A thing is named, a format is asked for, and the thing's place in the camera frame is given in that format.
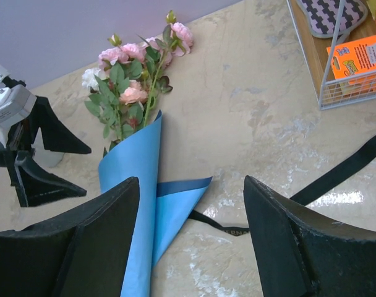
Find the blue wrapping paper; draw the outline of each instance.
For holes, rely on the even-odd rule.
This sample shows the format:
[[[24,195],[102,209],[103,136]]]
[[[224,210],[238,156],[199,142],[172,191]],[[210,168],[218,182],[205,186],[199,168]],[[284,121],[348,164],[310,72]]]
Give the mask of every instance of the blue wrapping paper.
[[[104,193],[136,176],[140,204],[121,297],[149,297],[152,267],[200,200],[211,178],[159,183],[162,113],[153,123],[115,146],[98,167]]]

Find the flower bouquet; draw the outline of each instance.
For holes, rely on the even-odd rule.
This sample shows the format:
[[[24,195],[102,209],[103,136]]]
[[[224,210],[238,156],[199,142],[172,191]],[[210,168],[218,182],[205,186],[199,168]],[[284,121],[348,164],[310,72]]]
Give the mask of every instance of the flower bouquet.
[[[190,30],[166,16],[162,38],[123,45],[114,34],[112,48],[99,55],[99,67],[85,71],[82,85],[90,91],[85,106],[104,124],[104,148],[98,167],[104,193],[128,177],[140,182],[140,205],[122,286],[122,297],[150,296],[152,267],[170,245],[206,191],[211,178],[158,184],[162,113],[150,114],[162,94],[173,88],[166,75],[176,56],[190,53]]]

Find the purple wall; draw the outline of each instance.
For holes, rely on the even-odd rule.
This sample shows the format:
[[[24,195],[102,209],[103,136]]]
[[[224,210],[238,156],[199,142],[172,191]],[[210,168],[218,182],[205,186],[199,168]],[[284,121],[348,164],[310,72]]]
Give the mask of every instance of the purple wall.
[[[135,35],[161,33],[174,9],[189,22],[237,0],[3,0],[0,1],[0,64],[15,78],[36,87],[94,61],[118,33],[124,42]]]

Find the marble floor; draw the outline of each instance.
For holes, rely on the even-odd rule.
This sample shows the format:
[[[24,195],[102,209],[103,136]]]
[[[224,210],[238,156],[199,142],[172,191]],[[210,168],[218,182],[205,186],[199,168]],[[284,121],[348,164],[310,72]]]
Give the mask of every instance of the marble floor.
[[[214,176],[197,210],[224,224],[247,223],[242,187],[249,174],[281,194],[295,192],[376,134],[376,100],[319,111],[287,5],[246,0],[189,24],[192,54],[168,73],[161,99],[164,130],[160,181]],[[83,105],[75,71],[33,93],[49,97],[64,124],[91,146],[65,155],[51,172],[88,196],[21,209],[0,171],[0,231],[59,214],[99,194],[102,126]],[[311,208],[376,231],[376,160]],[[187,221],[153,273],[152,296],[262,296],[248,235],[238,238]]]

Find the wooden shelf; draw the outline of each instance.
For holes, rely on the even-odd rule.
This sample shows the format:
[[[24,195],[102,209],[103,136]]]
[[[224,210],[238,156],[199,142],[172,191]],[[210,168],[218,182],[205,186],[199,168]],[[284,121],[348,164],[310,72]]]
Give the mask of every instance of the wooden shelf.
[[[331,46],[332,38],[320,39],[310,34],[309,24],[306,16],[299,8],[296,0],[287,0],[291,5],[293,18],[299,34],[299,39],[304,50],[307,65],[314,83],[317,98],[320,96],[320,88],[322,84],[325,66],[327,65],[328,53],[327,47]],[[349,36],[349,40],[357,40],[376,34],[376,24],[372,19],[370,12],[365,22],[356,28]],[[332,71],[328,73],[327,81],[335,80]]]

